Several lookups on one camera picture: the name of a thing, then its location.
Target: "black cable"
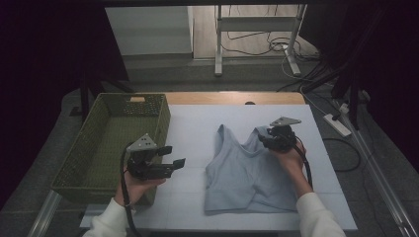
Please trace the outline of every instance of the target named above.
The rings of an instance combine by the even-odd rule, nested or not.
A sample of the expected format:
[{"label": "black cable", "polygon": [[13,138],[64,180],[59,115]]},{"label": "black cable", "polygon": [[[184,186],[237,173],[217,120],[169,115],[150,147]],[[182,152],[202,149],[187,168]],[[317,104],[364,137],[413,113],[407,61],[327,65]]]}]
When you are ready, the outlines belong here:
[{"label": "black cable", "polygon": [[296,81],[295,82],[292,82],[292,83],[290,83],[290,84],[288,84],[288,85],[285,85],[285,86],[283,86],[283,87],[280,87],[278,90],[277,90],[277,92],[281,92],[282,90],[284,90],[285,88],[287,88],[287,87],[290,87],[290,86],[293,86],[293,85],[296,85],[296,84],[298,84],[298,83],[303,83],[304,82],[304,80],[312,80],[313,78],[314,78],[314,76],[315,75],[311,75],[311,74],[313,74],[316,70],[318,70],[318,68],[319,68],[319,66],[320,66],[320,64],[322,64],[323,63],[323,60],[321,59],[320,60],[320,62],[319,63],[317,63],[317,65],[315,65],[315,67],[313,68],[313,69],[311,69],[311,71],[310,72],[308,72],[306,75],[304,75],[301,79],[296,79]]},{"label": "black cable", "polygon": [[126,176],[125,176],[125,171],[124,171],[124,163],[125,163],[125,157],[126,157],[126,149],[131,146],[133,144],[133,142],[129,143],[123,151],[123,155],[121,156],[121,186],[122,186],[122,190],[123,190],[123,196],[124,196],[124,207],[126,209],[126,218],[128,220],[128,225],[130,230],[132,231],[132,233],[137,236],[137,237],[141,237],[141,234],[138,233],[138,231],[136,231],[135,225],[133,223],[132,220],[132,213],[131,213],[131,208],[130,208],[130,200],[129,200],[129,194],[128,194],[128,190],[126,188]]},{"label": "black cable", "polygon": [[329,100],[327,100],[326,98],[324,98],[324,97],[322,97],[322,96],[320,96],[320,95],[318,95],[317,93],[315,93],[315,92],[311,92],[312,94],[314,94],[316,97],[318,97],[318,98],[320,98],[320,99],[323,99],[325,102],[327,102],[327,104],[329,104],[329,106],[330,107],[332,107],[333,108],[333,110],[335,110],[336,112],[338,112],[339,114],[340,114],[340,111],[338,110],[338,109],[336,109],[336,107],[335,106],[333,106],[333,104],[329,101]]},{"label": "black cable", "polygon": [[282,90],[286,89],[287,87],[290,87],[290,86],[296,85],[296,84],[298,84],[298,83],[300,83],[300,82],[301,82],[301,80],[297,80],[297,81],[292,82],[292,83],[290,83],[290,84],[288,84],[288,85],[282,86],[282,87],[280,87],[280,89],[278,89],[278,90],[277,90],[277,92],[280,92],[280,91],[282,91]]},{"label": "black cable", "polygon": [[361,160],[362,160],[361,153],[360,153],[360,151],[354,145],[352,145],[351,143],[347,142],[346,140],[337,139],[337,138],[323,138],[323,141],[339,141],[339,142],[342,142],[342,143],[347,144],[348,146],[350,146],[357,153],[358,160],[357,160],[357,164],[354,167],[351,167],[349,169],[344,169],[344,170],[342,170],[342,169],[334,169],[336,172],[351,172],[351,171],[354,171],[354,170],[356,170],[356,169],[358,169],[360,167]]}]

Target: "dark curtain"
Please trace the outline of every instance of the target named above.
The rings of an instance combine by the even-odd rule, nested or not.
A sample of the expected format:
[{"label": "dark curtain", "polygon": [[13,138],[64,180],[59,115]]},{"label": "dark curtain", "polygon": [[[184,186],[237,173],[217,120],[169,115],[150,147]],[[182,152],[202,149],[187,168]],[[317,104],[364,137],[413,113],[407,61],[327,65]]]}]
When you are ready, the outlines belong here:
[{"label": "dark curtain", "polygon": [[0,31],[3,206],[81,75],[99,93],[102,77],[127,80],[127,74],[105,9],[95,2],[1,2]]}]

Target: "wall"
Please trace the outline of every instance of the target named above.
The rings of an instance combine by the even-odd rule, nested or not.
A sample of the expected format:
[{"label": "wall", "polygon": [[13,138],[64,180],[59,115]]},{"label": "wall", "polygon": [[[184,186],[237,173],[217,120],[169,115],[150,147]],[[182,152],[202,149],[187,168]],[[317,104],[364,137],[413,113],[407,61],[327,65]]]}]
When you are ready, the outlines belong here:
[{"label": "wall", "polygon": [[191,9],[107,8],[122,55],[191,53]]}]

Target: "basket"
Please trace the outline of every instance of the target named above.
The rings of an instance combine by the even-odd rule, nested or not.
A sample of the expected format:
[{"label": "basket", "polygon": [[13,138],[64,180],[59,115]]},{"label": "basket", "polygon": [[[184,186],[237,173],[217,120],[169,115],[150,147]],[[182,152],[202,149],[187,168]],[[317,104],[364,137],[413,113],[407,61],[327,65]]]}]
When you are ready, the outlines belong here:
[{"label": "basket", "polygon": [[[76,203],[109,203],[120,180],[121,156],[145,133],[164,146],[170,111],[164,94],[100,94],[51,188]],[[161,163],[161,157],[153,162]],[[152,205],[156,189],[137,204]]]}]

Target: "floor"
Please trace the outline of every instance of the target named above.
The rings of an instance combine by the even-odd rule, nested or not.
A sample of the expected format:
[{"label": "floor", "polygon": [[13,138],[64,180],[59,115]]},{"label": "floor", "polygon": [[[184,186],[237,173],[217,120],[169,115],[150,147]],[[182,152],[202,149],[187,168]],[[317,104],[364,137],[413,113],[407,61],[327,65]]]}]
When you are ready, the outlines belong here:
[{"label": "floor", "polygon": [[[129,85],[137,92],[164,91],[277,91],[294,83],[288,64],[281,56],[272,58],[246,57],[238,54],[224,61],[221,77],[213,75],[213,60],[193,60],[177,57],[126,57]],[[316,61],[300,62],[303,75],[317,64]],[[119,90],[105,84],[108,92]],[[298,85],[282,91],[295,90]],[[335,113],[330,106],[330,85],[323,85],[306,95],[311,105],[318,129],[323,138],[342,138],[324,119],[323,113]],[[69,93],[62,101],[62,112],[54,130],[45,143],[33,167],[0,212],[0,236],[27,236],[50,184],[60,167],[65,153],[71,146],[81,126],[80,117],[70,112],[80,106],[78,91]],[[372,120],[366,105],[360,105],[361,133],[374,151],[382,172],[399,196],[414,223],[419,223],[419,175],[406,158]],[[344,139],[352,143],[351,138]],[[335,169],[352,166],[356,152],[341,142],[325,141],[326,149]],[[377,186],[366,168],[366,163],[352,172],[337,173],[359,230],[347,232],[348,236],[402,236]],[[78,226],[85,205],[63,199],[49,225],[45,236],[81,236]],[[298,233],[281,233],[280,236],[298,236]],[[172,233],[152,232],[151,236],[278,236],[277,233]]]}]

